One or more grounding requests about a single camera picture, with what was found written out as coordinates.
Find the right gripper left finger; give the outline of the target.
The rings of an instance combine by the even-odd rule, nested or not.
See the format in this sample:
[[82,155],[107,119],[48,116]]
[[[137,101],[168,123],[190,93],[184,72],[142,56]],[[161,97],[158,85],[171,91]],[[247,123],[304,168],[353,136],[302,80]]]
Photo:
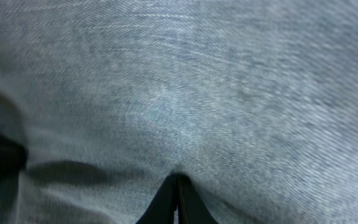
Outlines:
[[173,224],[178,206],[177,175],[165,178],[155,197],[136,224]]

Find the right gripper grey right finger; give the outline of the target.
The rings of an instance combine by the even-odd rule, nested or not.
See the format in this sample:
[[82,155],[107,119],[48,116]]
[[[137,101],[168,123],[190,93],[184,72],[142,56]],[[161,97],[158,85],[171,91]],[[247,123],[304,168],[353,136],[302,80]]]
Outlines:
[[179,224],[218,224],[188,176],[177,175],[177,190]]

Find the light blue denim jeans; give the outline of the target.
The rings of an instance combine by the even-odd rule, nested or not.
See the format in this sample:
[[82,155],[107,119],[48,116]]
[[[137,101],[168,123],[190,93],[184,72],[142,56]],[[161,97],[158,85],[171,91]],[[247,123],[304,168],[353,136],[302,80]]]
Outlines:
[[358,223],[358,1],[0,1],[0,223]]

